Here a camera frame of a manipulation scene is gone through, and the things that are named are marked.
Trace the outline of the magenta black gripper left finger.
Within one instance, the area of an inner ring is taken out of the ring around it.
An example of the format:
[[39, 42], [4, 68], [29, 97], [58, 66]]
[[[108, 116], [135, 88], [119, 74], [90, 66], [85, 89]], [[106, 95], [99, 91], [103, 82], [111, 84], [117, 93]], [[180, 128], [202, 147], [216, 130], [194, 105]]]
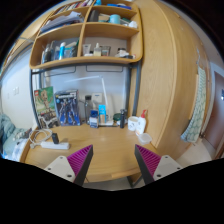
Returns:
[[51, 162], [45, 171], [82, 186], [93, 157], [93, 146], [86, 146], [68, 157], [59, 156]]

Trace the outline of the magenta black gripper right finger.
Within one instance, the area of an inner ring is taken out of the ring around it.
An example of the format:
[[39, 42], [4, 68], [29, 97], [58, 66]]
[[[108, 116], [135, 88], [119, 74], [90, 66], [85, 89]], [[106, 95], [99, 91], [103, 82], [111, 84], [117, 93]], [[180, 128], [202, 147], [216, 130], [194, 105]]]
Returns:
[[135, 145], [134, 154], [145, 184], [150, 184], [182, 169], [182, 166], [169, 155], [159, 156], [140, 145]]

